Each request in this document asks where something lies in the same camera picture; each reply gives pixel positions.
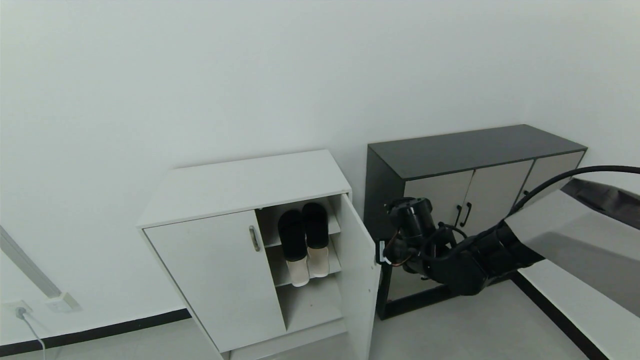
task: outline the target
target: black baseboard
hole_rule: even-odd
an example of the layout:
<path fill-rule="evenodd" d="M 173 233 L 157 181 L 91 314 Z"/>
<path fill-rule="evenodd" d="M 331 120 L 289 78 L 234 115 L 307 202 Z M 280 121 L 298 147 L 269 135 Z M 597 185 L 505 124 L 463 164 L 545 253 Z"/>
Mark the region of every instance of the black baseboard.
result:
<path fill-rule="evenodd" d="M 123 323 L 116 323 L 109 326 L 103 326 L 96 329 L 87 331 L 74 332 L 72 334 L 64 334 L 59 336 L 52 336 L 50 338 L 44 338 L 42 341 L 47 348 L 61 347 L 74 343 L 81 343 L 83 341 L 96 340 L 100 338 L 106 338 L 107 336 L 113 336 L 118 334 L 124 334 L 125 332 L 136 331 L 140 329 L 146 329 L 147 327 L 153 327 L 158 325 L 164 325 L 166 323 L 176 322 L 191 318 L 191 314 L 187 309 L 181 309 L 171 311 L 169 313 L 150 316 L 148 318 L 142 318 L 137 320 L 131 320 Z M 0 346 L 0 357 L 21 354 L 23 352 L 30 352 L 41 350 L 42 346 L 37 340 L 25 341 L 23 343 L 15 343 L 9 345 Z"/>
<path fill-rule="evenodd" d="M 609 360 L 600 349 L 587 338 L 582 331 L 567 318 L 562 311 L 542 295 L 533 284 L 519 272 L 513 274 L 511 280 L 524 292 L 556 326 L 586 355 L 589 360 Z"/>

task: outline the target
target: cabinet top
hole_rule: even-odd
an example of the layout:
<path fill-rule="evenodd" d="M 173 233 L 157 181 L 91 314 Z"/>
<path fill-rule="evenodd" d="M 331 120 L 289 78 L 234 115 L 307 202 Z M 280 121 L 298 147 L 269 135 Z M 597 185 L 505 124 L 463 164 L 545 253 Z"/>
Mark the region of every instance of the cabinet top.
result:
<path fill-rule="evenodd" d="M 328 150 L 179 168 L 166 174 L 139 228 L 351 192 Z"/>
<path fill-rule="evenodd" d="M 404 180 L 587 149 L 529 125 L 371 143 L 369 148 Z"/>

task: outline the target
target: open cabinet door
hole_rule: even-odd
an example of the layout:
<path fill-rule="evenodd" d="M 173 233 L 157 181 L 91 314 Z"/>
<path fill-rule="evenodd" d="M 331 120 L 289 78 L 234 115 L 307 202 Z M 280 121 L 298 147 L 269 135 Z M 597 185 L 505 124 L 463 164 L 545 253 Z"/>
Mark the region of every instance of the open cabinet door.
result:
<path fill-rule="evenodd" d="M 368 360 L 380 281 L 376 247 L 346 194 L 331 197 L 331 205 L 340 224 L 340 233 L 332 237 L 342 267 L 336 274 L 342 315 L 354 353 Z"/>

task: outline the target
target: slipper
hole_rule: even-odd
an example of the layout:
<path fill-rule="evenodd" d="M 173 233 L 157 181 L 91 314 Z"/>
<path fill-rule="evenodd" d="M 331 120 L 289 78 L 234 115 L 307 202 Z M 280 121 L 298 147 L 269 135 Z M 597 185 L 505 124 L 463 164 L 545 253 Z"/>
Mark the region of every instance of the slipper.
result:
<path fill-rule="evenodd" d="M 329 275 L 329 226 L 326 210 L 320 204 L 309 202 L 302 207 L 307 233 L 308 268 L 314 277 Z"/>
<path fill-rule="evenodd" d="M 309 270 L 302 213 L 298 210 L 289 210 L 282 214 L 278 220 L 278 234 L 291 276 L 291 284 L 295 287 L 306 285 L 309 282 Z"/>

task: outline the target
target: white shoe cabinet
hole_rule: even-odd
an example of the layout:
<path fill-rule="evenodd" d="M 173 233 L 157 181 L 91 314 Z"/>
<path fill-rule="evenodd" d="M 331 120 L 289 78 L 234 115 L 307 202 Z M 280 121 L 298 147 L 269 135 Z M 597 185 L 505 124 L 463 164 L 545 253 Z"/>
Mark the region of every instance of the white shoe cabinet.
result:
<path fill-rule="evenodd" d="M 330 274 L 295 288 L 277 222 L 307 202 L 328 212 Z M 169 171 L 138 229 L 219 359 L 260 359 L 343 332 L 368 359 L 380 266 L 327 150 Z"/>

